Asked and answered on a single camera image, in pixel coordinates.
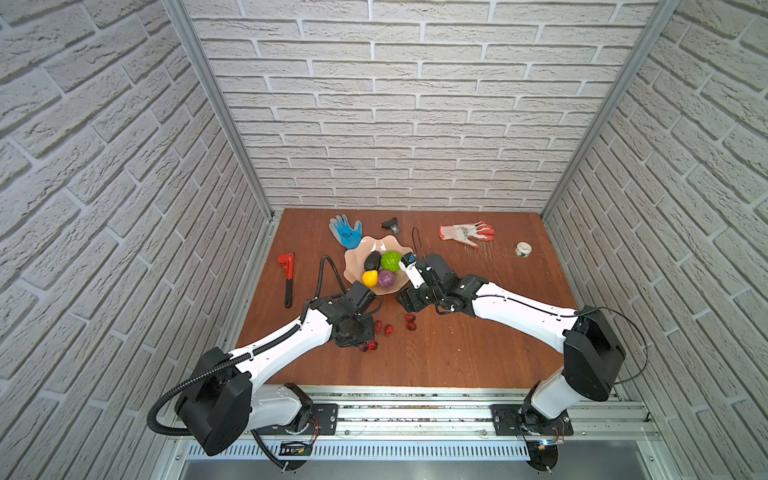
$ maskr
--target tape roll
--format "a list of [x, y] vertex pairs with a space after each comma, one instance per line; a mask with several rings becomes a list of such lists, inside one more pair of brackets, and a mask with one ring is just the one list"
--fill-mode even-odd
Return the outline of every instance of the tape roll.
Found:
[[518, 257], [527, 257], [531, 254], [532, 250], [533, 248], [529, 244], [526, 242], [520, 242], [515, 248], [515, 254], [517, 254]]

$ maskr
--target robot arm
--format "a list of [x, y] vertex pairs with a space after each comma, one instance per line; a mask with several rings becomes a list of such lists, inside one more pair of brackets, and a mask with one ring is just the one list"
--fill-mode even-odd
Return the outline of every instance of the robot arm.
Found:
[[397, 295], [407, 312], [435, 305], [440, 314], [463, 312], [494, 320], [563, 354], [564, 366], [534, 386], [524, 402], [521, 416], [532, 417], [530, 423], [541, 425], [556, 419], [583, 399], [607, 400], [625, 352], [599, 310], [547, 305], [478, 276], [460, 279], [436, 253], [418, 260], [412, 255], [404, 257], [401, 268], [412, 282]]
[[[343, 295], [307, 303], [299, 318], [270, 335], [230, 353], [205, 352], [190, 380], [155, 404], [147, 418], [165, 435], [194, 435], [208, 455], [216, 455], [243, 431], [286, 425], [300, 431], [309, 421], [312, 400], [294, 384], [263, 386], [272, 375], [309, 350], [331, 339], [337, 346], [360, 346], [373, 339], [375, 312], [367, 313], [376, 295], [360, 282]], [[180, 393], [175, 411], [187, 429], [170, 429], [156, 414]]]

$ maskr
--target fruit bowl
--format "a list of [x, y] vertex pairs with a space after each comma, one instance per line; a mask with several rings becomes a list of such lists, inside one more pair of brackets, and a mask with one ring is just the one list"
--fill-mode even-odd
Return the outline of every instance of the fruit bowl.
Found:
[[[413, 251], [411, 247], [400, 245], [397, 239], [392, 235], [387, 235], [380, 240], [373, 237], [363, 237], [357, 248], [347, 250], [346, 253], [344, 253], [344, 261], [346, 262], [344, 278], [352, 283], [355, 283], [355, 281], [362, 283], [362, 275], [365, 273], [362, 265], [365, 263], [366, 257], [374, 250], [382, 255], [390, 250], [394, 250], [399, 253], [401, 257], [404, 254]], [[371, 287], [371, 290], [376, 295], [387, 295], [388, 293], [397, 292], [406, 283], [408, 283], [408, 276], [404, 271], [398, 270], [395, 272], [395, 283], [390, 288], [376, 285]]]

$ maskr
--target white glove with orange palm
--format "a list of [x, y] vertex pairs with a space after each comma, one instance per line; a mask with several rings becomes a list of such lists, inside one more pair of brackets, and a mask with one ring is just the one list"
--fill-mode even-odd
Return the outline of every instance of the white glove with orange palm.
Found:
[[490, 242], [493, 240], [494, 233], [496, 233], [496, 231], [493, 230], [493, 227], [483, 220], [480, 220], [474, 225], [451, 225], [450, 227], [440, 227], [440, 238], [443, 240], [456, 240], [457, 242], [466, 243], [474, 248], [480, 248], [480, 246], [471, 241], [469, 237]]

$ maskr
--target brown tabletop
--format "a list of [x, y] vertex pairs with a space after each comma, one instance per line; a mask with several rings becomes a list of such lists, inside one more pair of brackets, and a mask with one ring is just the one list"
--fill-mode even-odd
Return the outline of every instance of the brown tabletop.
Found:
[[[411, 229], [417, 226], [425, 252], [442, 255], [459, 276], [472, 273], [534, 300], [576, 307], [537, 214], [289, 209], [277, 229], [238, 346], [255, 342], [298, 317], [304, 300], [314, 294], [323, 254], [330, 255], [339, 273], [343, 273], [346, 249], [328, 229], [329, 219], [341, 213], [346, 213], [352, 225], [361, 220], [363, 236], [374, 238], [386, 236], [388, 232], [380, 224], [397, 217], [402, 245], [412, 245]], [[438, 237], [440, 225], [479, 220], [491, 224], [496, 234], [492, 242], [478, 242], [478, 249]], [[528, 258], [515, 255], [515, 246], [522, 241], [533, 247]], [[285, 272], [277, 263], [277, 256], [287, 252], [296, 254], [290, 309], [283, 306]], [[327, 267], [322, 295], [338, 290], [333, 272]], [[530, 388], [562, 366], [562, 355], [500, 323], [463, 313], [439, 316], [428, 308], [416, 314], [418, 329], [409, 332], [404, 322], [396, 320], [401, 312], [395, 294], [384, 296], [382, 309], [374, 318], [384, 325], [392, 324], [395, 331], [389, 337], [383, 331], [377, 334], [376, 351], [361, 353], [328, 342], [305, 353], [269, 383]]]

